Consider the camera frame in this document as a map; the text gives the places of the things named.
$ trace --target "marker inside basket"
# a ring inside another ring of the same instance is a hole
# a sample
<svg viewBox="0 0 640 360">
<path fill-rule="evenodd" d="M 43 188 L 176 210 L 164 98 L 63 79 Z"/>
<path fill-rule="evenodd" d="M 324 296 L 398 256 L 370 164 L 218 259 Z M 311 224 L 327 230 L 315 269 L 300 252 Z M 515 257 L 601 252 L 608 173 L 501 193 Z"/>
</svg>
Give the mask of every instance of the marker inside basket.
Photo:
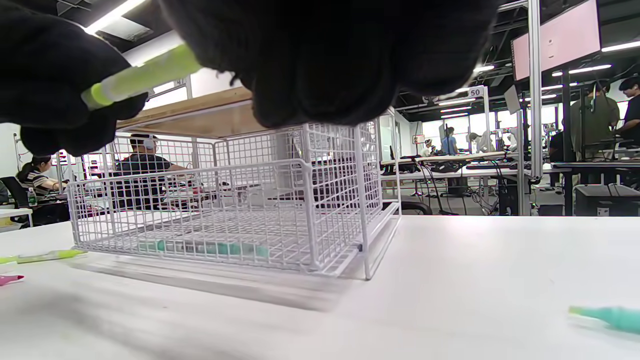
<svg viewBox="0 0 640 360">
<path fill-rule="evenodd" d="M 192 242 L 192 241 L 141 241 L 138 247 L 142 251 L 148 252 L 176 252 L 178 254 L 207 254 L 220 256 L 253 256 L 259 258 L 268 258 L 269 250 L 267 247 L 254 245 L 251 243 L 222 243 L 222 242 Z"/>
</svg>

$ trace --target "keyboard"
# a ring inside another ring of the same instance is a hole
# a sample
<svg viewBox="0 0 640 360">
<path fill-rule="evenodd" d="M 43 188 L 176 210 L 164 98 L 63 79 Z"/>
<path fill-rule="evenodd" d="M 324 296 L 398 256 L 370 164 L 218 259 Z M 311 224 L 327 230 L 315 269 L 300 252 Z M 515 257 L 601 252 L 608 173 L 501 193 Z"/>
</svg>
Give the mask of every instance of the keyboard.
<svg viewBox="0 0 640 360">
<path fill-rule="evenodd" d="M 467 165 L 467 170 L 489 170 L 495 168 L 509 168 L 512 163 L 478 163 L 475 165 Z"/>
</svg>

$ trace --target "white shirt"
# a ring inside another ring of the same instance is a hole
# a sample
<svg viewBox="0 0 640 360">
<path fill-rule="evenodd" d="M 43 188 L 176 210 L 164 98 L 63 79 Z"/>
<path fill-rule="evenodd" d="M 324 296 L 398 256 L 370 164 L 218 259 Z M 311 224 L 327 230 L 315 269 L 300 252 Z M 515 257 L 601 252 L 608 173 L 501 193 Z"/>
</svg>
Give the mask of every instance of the white shirt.
<svg viewBox="0 0 640 360">
<path fill-rule="evenodd" d="M 422 156 L 423 158 L 431 156 L 431 146 L 425 146 L 422 150 L 420 150 L 420 156 Z"/>
<path fill-rule="evenodd" d="M 507 136 L 511 145 L 509 145 L 509 151 L 516 152 L 518 150 L 518 142 L 516 140 L 516 136 L 514 134 L 509 133 Z"/>
<path fill-rule="evenodd" d="M 476 145 L 478 152 L 493 152 L 495 151 L 495 146 L 491 141 L 491 136 L 485 131 L 482 136 L 478 136 L 476 138 Z"/>
</svg>

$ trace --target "ceiling light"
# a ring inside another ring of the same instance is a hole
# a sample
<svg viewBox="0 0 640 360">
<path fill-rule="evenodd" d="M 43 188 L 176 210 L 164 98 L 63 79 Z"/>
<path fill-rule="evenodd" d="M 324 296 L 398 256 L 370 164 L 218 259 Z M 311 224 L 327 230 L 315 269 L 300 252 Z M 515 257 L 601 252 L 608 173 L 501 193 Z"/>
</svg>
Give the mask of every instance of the ceiling light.
<svg viewBox="0 0 640 360">
<path fill-rule="evenodd" d="M 471 106 L 465 106 L 464 108 L 455 108 L 455 109 L 440 110 L 440 112 L 441 112 L 441 113 L 448 113 L 448 112 L 450 112 L 450 111 L 467 110 L 467 109 L 471 109 Z"/>
<path fill-rule="evenodd" d="M 551 89 L 560 89 L 562 88 L 562 85 L 554 85 L 554 86 L 547 86 L 546 88 L 542 88 L 541 90 L 551 90 Z"/>
<path fill-rule="evenodd" d="M 569 70 L 569 74 L 578 74 L 580 72 L 608 69 L 610 67 L 611 67 L 611 65 L 600 65 L 600 66 L 594 66 L 594 67 L 584 67 L 582 69 Z M 562 76 L 562 74 L 563 74 L 562 72 L 554 72 L 551 75 L 552 76 Z"/>
<path fill-rule="evenodd" d="M 459 113 L 459 114 L 453 114 L 453 115 L 444 115 L 441 116 L 441 119 L 446 119 L 448 117 L 460 117 L 460 116 L 465 116 L 465 115 L 469 115 L 469 113 Z"/>
<path fill-rule="evenodd" d="M 611 67 L 611 65 L 600 65 L 600 66 L 594 66 L 594 67 L 585 67 L 583 69 L 569 70 L 569 74 L 577 74 L 579 72 L 587 72 L 587 71 L 608 69 L 610 67 Z"/>
<path fill-rule="evenodd" d="M 113 9 L 111 12 L 109 12 L 107 15 L 101 17 L 100 19 L 98 19 L 98 21 L 94 22 L 93 24 L 87 26 L 84 31 L 87 32 L 87 34 L 95 34 L 96 32 L 104 29 L 106 26 L 112 24 L 114 21 L 118 20 L 118 18 L 120 18 L 122 15 L 128 13 L 129 11 L 133 10 L 135 7 L 137 7 L 138 5 L 140 5 L 141 3 L 144 3 L 146 0 L 127 0 L 125 1 L 124 4 L 118 6 L 117 8 Z"/>
<path fill-rule="evenodd" d="M 473 97 L 471 99 L 462 99 L 462 100 L 453 100 L 453 101 L 440 102 L 440 103 L 438 103 L 438 105 L 445 106 L 445 105 L 462 104 L 463 102 L 474 102 L 474 101 L 476 101 L 475 97 Z"/>
<path fill-rule="evenodd" d="M 493 66 L 493 65 L 480 66 L 480 67 L 476 67 L 474 69 L 474 72 L 489 71 L 489 70 L 493 70 L 493 69 L 495 69 L 495 66 Z"/>
<path fill-rule="evenodd" d="M 634 41 L 634 42 L 628 42 L 626 44 L 621 44 L 616 46 L 603 47 L 602 51 L 606 53 L 607 51 L 631 49 L 632 47 L 639 47 L 639 46 L 640 46 L 640 41 Z"/>
<path fill-rule="evenodd" d="M 556 96 L 557 96 L 556 94 L 542 95 L 542 96 L 540 97 L 540 99 L 551 99 L 552 97 L 556 97 Z M 526 97 L 526 98 L 524 99 L 524 101 L 531 101 L 531 98 L 530 98 L 530 97 Z"/>
</svg>

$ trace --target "green shirt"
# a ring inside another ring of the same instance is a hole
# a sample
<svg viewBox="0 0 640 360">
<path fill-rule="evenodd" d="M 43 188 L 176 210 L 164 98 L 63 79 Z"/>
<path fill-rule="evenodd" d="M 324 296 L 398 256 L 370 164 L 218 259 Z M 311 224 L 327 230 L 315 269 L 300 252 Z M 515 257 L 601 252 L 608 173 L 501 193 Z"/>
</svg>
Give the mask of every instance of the green shirt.
<svg viewBox="0 0 640 360">
<path fill-rule="evenodd" d="M 587 145 L 612 138 L 611 125 L 617 124 L 620 120 L 620 109 L 615 100 L 603 95 L 596 96 L 595 112 L 592 112 L 592 99 L 593 97 L 587 97 L 584 107 L 586 112 L 584 116 L 584 143 Z M 571 140 L 575 152 L 580 152 L 582 145 L 580 142 L 580 132 L 582 131 L 580 128 L 580 104 L 581 101 L 578 100 L 571 105 Z"/>
</svg>

